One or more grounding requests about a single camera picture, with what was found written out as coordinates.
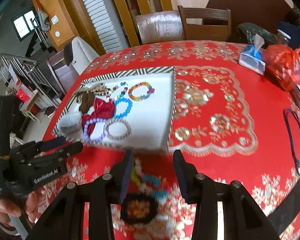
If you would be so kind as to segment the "person left hand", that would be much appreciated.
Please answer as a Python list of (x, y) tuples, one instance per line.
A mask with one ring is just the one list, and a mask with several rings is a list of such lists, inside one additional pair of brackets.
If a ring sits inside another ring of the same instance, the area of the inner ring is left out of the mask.
[[(31, 192), (28, 195), (28, 199), (23, 207), (24, 211), (28, 215), (28, 219), (31, 223), (39, 217), (38, 204), (39, 204), (40, 194), (37, 192)], [(9, 216), (20, 217), (21, 209), (18, 205), (9, 199), (0, 200), (0, 223), (5, 226), (12, 226), (13, 224)]]

